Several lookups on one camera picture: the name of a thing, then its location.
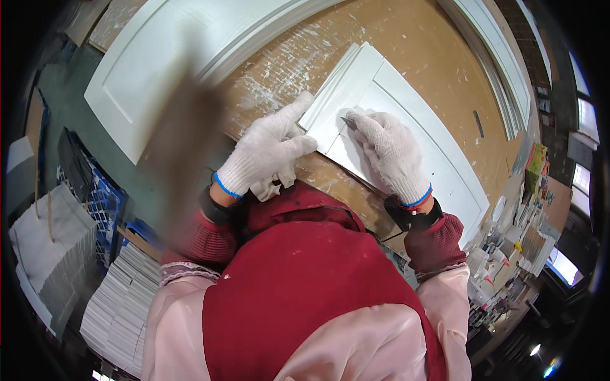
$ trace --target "black wrist strap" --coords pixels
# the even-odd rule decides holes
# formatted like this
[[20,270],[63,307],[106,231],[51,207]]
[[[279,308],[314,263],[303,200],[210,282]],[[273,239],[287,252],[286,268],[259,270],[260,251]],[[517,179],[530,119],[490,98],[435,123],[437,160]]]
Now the black wrist strap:
[[443,211],[436,198],[434,199],[434,206],[428,214],[411,214],[410,210],[402,208],[396,196],[388,197],[384,201],[384,208],[403,232],[410,230],[422,232],[428,230],[436,221],[443,217]]
[[229,222],[235,211],[243,204],[243,198],[230,207],[224,207],[214,201],[210,196],[210,185],[199,195],[199,206],[203,214],[218,226],[222,226]]

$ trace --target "concrete floor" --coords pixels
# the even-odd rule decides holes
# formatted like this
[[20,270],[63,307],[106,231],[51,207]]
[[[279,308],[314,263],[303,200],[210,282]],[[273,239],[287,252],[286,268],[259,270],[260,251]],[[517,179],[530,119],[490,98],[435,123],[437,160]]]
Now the concrete floor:
[[[75,131],[104,171],[129,195],[124,219],[144,220],[153,229],[160,226],[160,197],[158,184],[125,156],[99,123],[83,97],[89,80],[103,55],[91,46],[74,52],[66,63],[49,63],[40,74],[38,87],[51,109],[51,120],[46,136],[46,189],[56,185],[57,143],[63,127]],[[235,143],[224,137],[212,155],[208,166],[218,169],[229,157]],[[209,184],[209,173],[202,174],[200,187]]]

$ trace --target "ceiling light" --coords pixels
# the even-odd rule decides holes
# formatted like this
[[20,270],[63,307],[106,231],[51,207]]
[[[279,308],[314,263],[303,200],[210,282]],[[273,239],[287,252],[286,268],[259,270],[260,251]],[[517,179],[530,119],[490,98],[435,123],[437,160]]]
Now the ceiling light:
[[530,356],[535,355],[536,353],[538,353],[538,351],[540,350],[540,344],[538,344],[537,346],[534,347],[534,349],[532,349],[531,353],[529,354]]

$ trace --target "window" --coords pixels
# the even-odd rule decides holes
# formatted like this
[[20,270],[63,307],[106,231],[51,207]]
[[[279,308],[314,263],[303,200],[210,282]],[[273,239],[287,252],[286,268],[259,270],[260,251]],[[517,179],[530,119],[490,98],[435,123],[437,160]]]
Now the window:
[[570,288],[583,278],[583,275],[574,266],[572,261],[561,251],[557,250],[556,247],[553,248],[548,256],[547,266]]
[[570,60],[572,61],[572,70],[574,70],[574,79],[576,79],[576,90],[580,91],[582,94],[591,96],[591,94],[589,94],[589,88],[587,88],[587,83],[584,81],[583,74],[572,53],[570,53]]
[[583,211],[584,214],[591,217],[589,209],[589,197],[577,187],[572,187],[572,204]]
[[591,172],[580,164],[576,164],[572,185],[576,186],[581,192],[589,196],[589,181]]
[[578,131],[597,143],[600,142],[600,136],[597,132],[597,120],[595,119],[595,107],[580,98],[578,98]]

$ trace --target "red vest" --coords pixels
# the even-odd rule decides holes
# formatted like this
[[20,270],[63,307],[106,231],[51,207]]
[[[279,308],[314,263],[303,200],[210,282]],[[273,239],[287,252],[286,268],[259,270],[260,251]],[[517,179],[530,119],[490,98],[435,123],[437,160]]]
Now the red vest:
[[290,197],[253,204],[248,225],[260,233],[206,291],[203,343],[212,381],[273,380],[324,323],[385,303],[419,314],[428,380],[445,381],[445,358],[422,304],[360,219],[302,182],[294,188]]

